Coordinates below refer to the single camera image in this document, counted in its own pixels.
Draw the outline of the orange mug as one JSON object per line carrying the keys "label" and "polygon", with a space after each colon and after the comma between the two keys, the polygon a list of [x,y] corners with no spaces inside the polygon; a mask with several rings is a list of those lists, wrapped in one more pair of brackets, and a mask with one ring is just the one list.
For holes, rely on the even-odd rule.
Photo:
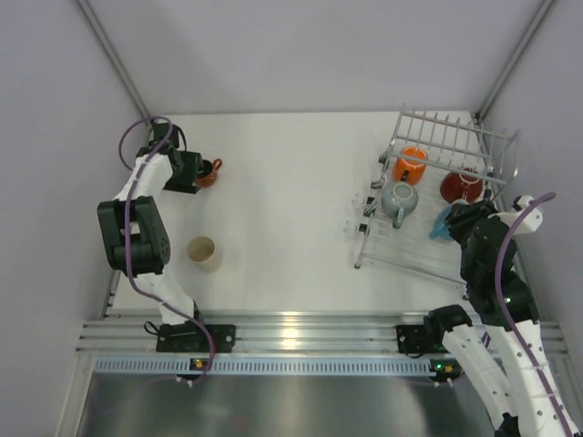
{"label": "orange mug", "polygon": [[393,169],[393,179],[405,181],[410,185],[416,185],[424,175],[426,169],[427,153],[420,147],[404,147]]}

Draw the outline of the grey ceramic mug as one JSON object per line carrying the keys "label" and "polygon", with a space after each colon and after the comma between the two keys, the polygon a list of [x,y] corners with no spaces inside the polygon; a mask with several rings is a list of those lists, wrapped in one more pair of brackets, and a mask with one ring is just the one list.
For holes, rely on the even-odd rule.
{"label": "grey ceramic mug", "polygon": [[405,181],[390,182],[381,196],[381,210],[392,221],[394,229],[400,229],[404,220],[418,205],[418,192]]}

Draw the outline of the small dark red cup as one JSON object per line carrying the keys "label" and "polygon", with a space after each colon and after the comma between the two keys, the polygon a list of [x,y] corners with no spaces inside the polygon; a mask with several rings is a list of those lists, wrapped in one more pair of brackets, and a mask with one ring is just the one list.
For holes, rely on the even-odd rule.
{"label": "small dark red cup", "polygon": [[196,178],[196,185],[198,188],[209,188],[217,180],[218,171],[222,167],[223,161],[221,158],[216,158],[213,161],[203,159],[199,165],[199,171]]}

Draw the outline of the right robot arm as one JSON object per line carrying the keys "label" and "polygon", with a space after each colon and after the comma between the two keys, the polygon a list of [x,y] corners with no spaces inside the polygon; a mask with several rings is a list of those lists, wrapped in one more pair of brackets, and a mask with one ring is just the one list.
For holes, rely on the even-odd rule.
{"label": "right robot arm", "polygon": [[579,436],[561,398],[543,346],[537,305],[514,267],[514,237],[541,225],[541,205],[554,192],[516,199],[500,212],[490,200],[454,205],[445,219],[461,249],[460,274],[469,302],[494,343],[492,357],[458,305],[425,329],[428,345],[450,352],[486,406],[497,436]]}

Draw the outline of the blue white mug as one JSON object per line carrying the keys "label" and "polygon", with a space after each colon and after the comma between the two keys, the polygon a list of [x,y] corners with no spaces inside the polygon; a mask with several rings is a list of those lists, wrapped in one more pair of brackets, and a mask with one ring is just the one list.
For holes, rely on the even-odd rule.
{"label": "blue white mug", "polygon": [[469,203],[466,200],[458,199],[455,200],[452,204],[445,207],[434,220],[434,225],[432,230],[429,232],[429,238],[431,240],[442,239],[445,241],[453,241],[454,239],[451,237],[449,230],[445,224],[445,220],[452,211],[453,206],[468,206]]}

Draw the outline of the red floral mug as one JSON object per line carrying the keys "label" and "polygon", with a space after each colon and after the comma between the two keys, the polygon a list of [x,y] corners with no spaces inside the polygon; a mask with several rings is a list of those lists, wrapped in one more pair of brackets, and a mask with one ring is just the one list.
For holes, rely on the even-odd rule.
{"label": "red floral mug", "polygon": [[461,173],[448,173],[440,184],[442,198],[452,204],[457,200],[474,203],[482,193],[484,181],[471,168],[462,168]]}

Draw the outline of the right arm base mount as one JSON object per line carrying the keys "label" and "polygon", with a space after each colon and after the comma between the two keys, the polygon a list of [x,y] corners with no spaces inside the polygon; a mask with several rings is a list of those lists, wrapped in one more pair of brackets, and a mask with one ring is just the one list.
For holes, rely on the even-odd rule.
{"label": "right arm base mount", "polygon": [[448,353],[443,345],[444,336],[462,325],[472,326],[473,322],[460,305],[430,310],[421,324],[401,324],[395,327],[398,351],[409,358]]}

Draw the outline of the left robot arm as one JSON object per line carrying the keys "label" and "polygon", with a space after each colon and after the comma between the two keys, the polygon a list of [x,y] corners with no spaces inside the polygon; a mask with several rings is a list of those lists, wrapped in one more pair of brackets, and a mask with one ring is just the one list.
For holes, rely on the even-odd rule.
{"label": "left robot arm", "polygon": [[107,262],[126,276],[138,295],[156,303],[165,325],[179,326],[180,345],[198,351],[208,331],[197,303],[169,265],[171,243],[157,200],[165,190],[196,194],[202,158],[179,148],[184,133],[167,117],[143,118],[121,138],[142,123],[150,125],[149,141],[138,150],[128,181],[113,199],[97,206]]}

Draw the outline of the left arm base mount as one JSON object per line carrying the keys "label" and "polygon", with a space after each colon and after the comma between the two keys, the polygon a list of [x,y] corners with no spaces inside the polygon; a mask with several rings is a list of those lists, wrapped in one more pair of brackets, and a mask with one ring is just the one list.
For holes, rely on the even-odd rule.
{"label": "left arm base mount", "polygon": [[[205,353],[210,352],[206,334],[195,324],[188,321],[180,325],[151,325],[152,335],[157,337],[157,352],[167,353]],[[216,353],[232,352],[237,327],[233,324],[206,324],[205,328],[213,341]]]}

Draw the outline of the beige cup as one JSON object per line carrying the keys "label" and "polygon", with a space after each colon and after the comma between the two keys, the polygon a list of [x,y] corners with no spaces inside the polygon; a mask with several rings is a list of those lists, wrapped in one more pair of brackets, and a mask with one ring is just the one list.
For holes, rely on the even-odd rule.
{"label": "beige cup", "polygon": [[221,255],[213,239],[200,236],[192,239],[187,245],[188,258],[206,272],[216,271],[221,262]]}

